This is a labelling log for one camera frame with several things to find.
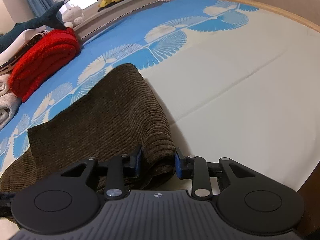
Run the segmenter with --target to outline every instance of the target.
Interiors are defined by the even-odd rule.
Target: silver screw
[[[118,188],[111,188],[108,189],[106,193],[109,197],[119,197],[122,194],[122,191]]]
[[[200,188],[195,191],[195,195],[198,197],[207,197],[210,195],[210,191],[205,188]]]

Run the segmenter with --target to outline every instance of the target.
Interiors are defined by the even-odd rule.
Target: window sill
[[[90,23],[91,21],[99,18],[99,17],[102,17],[104,14],[106,13],[110,13],[111,11],[117,9],[118,7],[120,6],[123,6],[125,5],[126,3],[130,3],[130,2],[133,2],[135,0],[124,0],[122,2],[119,2],[119,3],[116,3],[115,5],[113,6],[110,6],[109,8],[106,8],[100,12],[97,12],[96,14],[90,16],[89,18],[85,19],[83,23],[77,25],[76,27],[73,28],[73,30],[76,32],[77,30],[79,30],[80,28],[84,27],[85,25],[87,25],[88,23]]]

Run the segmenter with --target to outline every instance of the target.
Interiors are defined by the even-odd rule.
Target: blue leaf pattern
[[[249,22],[249,18],[244,12],[259,10],[257,7],[230,1],[206,0],[204,3],[203,1],[204,0],[201,0],[203,6],[199,7],[199,9],[193,7],[192,10],[182,10],[184,14],[179,14],[179,7],[176,8],[172,6],[170,10],[167,10],[165,14],[161,15],[161,19],[163,18],[162,22],[158,22],[152,25],[152,27],[149,25],[150,29],[148,30],[144,30],[141,27],[138,29],[138,34],[134,31],[133,36],[136,35],[135,40],[129,39],[132,35],[127,31],[127,28],[122,28],[122,25],[125,25],[127,21],[122,21],[115,28],[100,35],[96,40],[92,39],[84,46],[84,50],[86,50],[86,46],[89,47],[87,55],[84,54],[83,51],[80,54],[80,58],[85,59],[85,66],[81,65],[80,60],[70,62],[68,68],[73,69],[71,72],[67,70],[64,72],[69,73],[69,75],[63,76],[64,83],[59,83],[60,80],[55,78],[54,80],[57,82],[56,89],[44,94],[46,96],[43,97],[42,102],[40,104],[37,103],[38,108],[30,110],[28,113],[18,112],[15,117],[20,118],[18,124],[15,127],[12,125],[11,131],[7,127],[7,129],[1,131],[0,171],[2,170],[9,146],[13,149],[14,158],[20,157],[28,149],[28,128],[51,120],[72,103],[86,95],[112,67],[123,63],[132,63],[139,70],[153,67],[167,58],[172,57],[188,42],[186,35],[188,32],[184,30],[215,32],[241,28]],[[143,13],[152,15],[153,9],[155,8],[145,10]],[[112,40],[109,34],[115,32],[115,30],[125,33],[122,36],[119,35],[120,39],[118,39],[118,41],[123,38],[123,41],[126,41],[128,44],[117,43],[116,47],[112,47],[113,41],[115,40]],[[92,49],[92,43],[98,40],[99,42],[95,45],[97,47]],[[106,48],[104,51],[107,50],[107,52],[100,52],[98,54],[100,56],[94,54],[98,47]],[[92,58],[86,61],[84,55]],[[73,71],[77,73],[75,78],[72,76]],[[39,90],[47,87],[51,86],[43,86],[40,87]],[[28,111],[28,108],[21,107],[20,111]],[[11,137],[3,136],[4,132],[11,133]]]

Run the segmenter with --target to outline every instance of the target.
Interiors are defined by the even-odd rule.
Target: mattress
[[[320,160],[319,45],[320,34],[304,25],[230,1],[173,0],[129,15],[20,106],[0,132],[0,175],[29,147],[28,128],[132,63],[184,155],[229,157],[298,190]],[[190,187],[172,178],[161,189]]]

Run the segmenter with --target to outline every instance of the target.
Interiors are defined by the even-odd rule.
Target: red blanket
[[[71,28],[49,32],[16,63],[9,79],[11,91],[25,102],[40,85],[80,51]]]

